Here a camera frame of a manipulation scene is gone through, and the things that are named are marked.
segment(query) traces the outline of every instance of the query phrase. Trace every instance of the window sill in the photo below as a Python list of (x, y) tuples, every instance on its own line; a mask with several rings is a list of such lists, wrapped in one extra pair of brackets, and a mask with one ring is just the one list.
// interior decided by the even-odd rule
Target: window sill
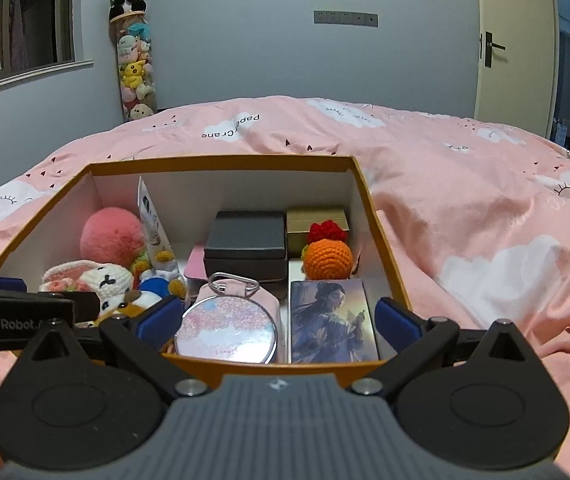
[(37, 79), (42, 76), (51, 75), (59, 72), (70, 72), (72, 70), (79, 70), (86, 67), (91, 67), (94, 65), (94, 60), (89, 59), (87, 61), (72, 61), (69, 63), (60, 63), (51, 66), (44, 66), (29, 72), (22, 72), (20, 74), (14, 74), (6, 78), (0, 79), (0, 90), (5, 87), (15, 85), (16, 83), (29, 81), (31, 79)]

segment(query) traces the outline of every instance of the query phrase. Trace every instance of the door frame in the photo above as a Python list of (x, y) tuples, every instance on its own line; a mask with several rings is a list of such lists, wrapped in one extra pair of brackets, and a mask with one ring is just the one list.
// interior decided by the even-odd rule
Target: door frame
[[(474, 104), (474, 118), (478, 118), (478, 102), (480, 99), (481, 82), (482, 82), (482, 69), (484, 67), (482, 60), (484, 59), (484, 33), (486, 28), (483, 23), (482, 12), (483, 0), (479, 0), (479, 41), (480, 41), (480, 55), (478, 59), (478, 82), (476, 84), (476, 103)], [(552, 99), (549, 103), (549, 116), (547, 118), (547, 130), (545, 139), (549, 139), (552, 133), (552, 124), (554, 119), (554, 107), (556, 105), (556, 94), (558, 92), (558, 63), (560, 51), (560, 23), (558, 19), (558, 0), (553, 0), (554, 3), (554, 77), (552, 79)]]

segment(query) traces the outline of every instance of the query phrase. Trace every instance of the card with woman illustration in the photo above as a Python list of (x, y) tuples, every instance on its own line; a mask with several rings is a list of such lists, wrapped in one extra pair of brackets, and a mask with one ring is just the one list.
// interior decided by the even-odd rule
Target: card with woman illustration
[(292, 282), (289, 312), (292, 363), (379, 358), (361, 280)]

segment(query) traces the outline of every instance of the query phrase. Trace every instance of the woman illustration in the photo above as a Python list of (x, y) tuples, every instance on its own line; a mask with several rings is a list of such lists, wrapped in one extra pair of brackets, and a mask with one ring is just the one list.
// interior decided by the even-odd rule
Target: woman illustration
[(345, 302), (339, 283), (321, 282), (313, 303), (292, 311), (291, 360), (293, 363), (359, 361), (356, 351), (363, 348), (365, 312), (353, 320), (336, 311)]

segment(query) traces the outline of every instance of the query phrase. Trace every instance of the pink card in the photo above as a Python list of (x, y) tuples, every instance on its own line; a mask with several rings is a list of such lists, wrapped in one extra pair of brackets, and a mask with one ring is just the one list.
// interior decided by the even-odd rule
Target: pink card
[(189, 280), (207, 280), (205, 272), (205, 249), (203, 245), (196, 245), (191, 250), (190, 257), (185, 266), (183, 275)]

